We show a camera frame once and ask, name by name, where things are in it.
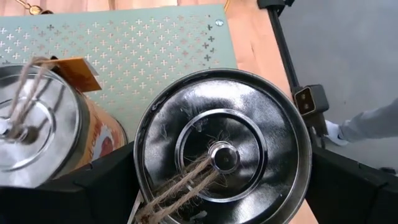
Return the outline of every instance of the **wooden surface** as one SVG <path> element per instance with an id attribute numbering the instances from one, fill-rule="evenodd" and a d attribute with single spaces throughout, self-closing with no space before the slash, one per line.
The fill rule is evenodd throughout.
<path id="1" fill-rule="evenodd" d="M 54 13 L 139 9 L 224 3 L 226 0 L 28 0 Z M 256 0 L 231 0 L 226 12 L 238 68 L 262 76 L 291 97 L 284 65 L 266 10 L 259 10 Z M 23 16 L 29 13 L 15 0 L 0 0 L 0 16 Z M 304 201 L 290 224 L 317 223 Z"/>

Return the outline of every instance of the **cylindrical tin can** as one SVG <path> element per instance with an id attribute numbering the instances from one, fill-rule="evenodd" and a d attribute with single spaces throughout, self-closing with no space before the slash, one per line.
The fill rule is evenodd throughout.
<path id="1" fill-rule="evenodd" d="M 165 222 L 288 223 L 304 200 L 312 155 L 308 131 L 290 99 L 255 74 L 204 70 L 155 98 L 134 142 L 145 201 L 169 189 L 167 181 L 202 155 L 219 178 Z"/>
<path id="2" fill-rule="evenodd" d="M 0 185 L 37 187 L 127 143 L 121 125 L 53 71 L 47 71 L 30 104 L 23 139 L 8 139 L 11 101 L 22 65 L 0 67 Z M 29 69 L 21 105 L 39 67 Z"/>

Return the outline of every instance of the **orange tag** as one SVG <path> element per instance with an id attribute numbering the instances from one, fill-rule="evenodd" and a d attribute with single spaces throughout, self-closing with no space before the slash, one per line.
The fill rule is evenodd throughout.
<path id="1" fill-rule="evenodd" d="M 43 61 L 43 63 L 54 62 L 62 71 L 59 74 L 71 86 L 81 92 L 101 90 L 95 76 L 98 76 L 96 70 L 82 57 L 56 59 Z"/>

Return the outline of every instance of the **silver metal lid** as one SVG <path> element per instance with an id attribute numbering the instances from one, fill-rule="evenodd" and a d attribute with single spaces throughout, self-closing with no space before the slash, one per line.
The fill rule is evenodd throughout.
<path id="1" fill-rule="evenodd" d="M 55 73 L 48 71 L 20 127 L 19 139 L 8 139 L 11 101 L 22 65 L 0 67 L 0 185 L 37 187 L 63 166 L 80 130 L 78 99 Z M 17 105 L 24 102 L 38 67 L 29 70 Z"/>
<path id="2" fill-rule="evenodd" d="M 167 223 L 204 212 L 202 223 L 287 223 L 299 209 L 310 177 L 310 139 L 293 103 L 268 81 L 221 68 L 166 88 L 148 107 L 134 143 L 145 201 L 204 154 L 220 177 Z"/>

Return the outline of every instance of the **perforated metal sheet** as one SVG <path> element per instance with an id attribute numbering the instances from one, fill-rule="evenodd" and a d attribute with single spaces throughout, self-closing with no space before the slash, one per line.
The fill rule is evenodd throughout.
<path id="1" fill-rule="evenodd" d="M 0 17 L 0 63 L 85 57 L 102 91 L 87 96 L 130 140 L 153 98 L 197 70 L 236 68 L 223 5 Z"/>

